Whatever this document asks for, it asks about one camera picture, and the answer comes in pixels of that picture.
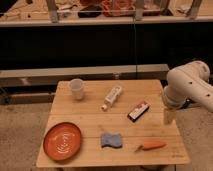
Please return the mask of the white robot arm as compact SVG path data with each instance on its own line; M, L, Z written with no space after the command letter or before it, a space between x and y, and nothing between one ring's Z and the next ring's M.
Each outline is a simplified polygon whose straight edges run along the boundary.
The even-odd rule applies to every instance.
M188 99L213 113L213 85L209 84L210 69L202 61L193 61L168 71L167 85L161 97L165 105L164 123L169 125L176 116L176 110Z

